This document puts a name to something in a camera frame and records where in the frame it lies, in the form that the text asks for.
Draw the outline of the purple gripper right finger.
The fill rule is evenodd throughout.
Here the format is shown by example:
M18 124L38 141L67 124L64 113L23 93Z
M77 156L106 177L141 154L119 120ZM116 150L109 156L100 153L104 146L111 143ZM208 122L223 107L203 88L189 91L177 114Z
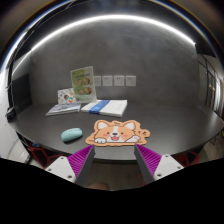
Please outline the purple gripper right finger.
M183 169L183 166L169 154L160 155L139 144L135 145L134 154L145 184Z

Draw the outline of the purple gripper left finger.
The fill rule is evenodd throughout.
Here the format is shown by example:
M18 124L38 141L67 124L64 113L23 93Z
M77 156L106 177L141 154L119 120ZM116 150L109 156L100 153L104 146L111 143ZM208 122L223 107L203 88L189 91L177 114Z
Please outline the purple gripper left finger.
M68 157L60 156L46 168L46 171L83 186L94 156L95 148L90 145Z

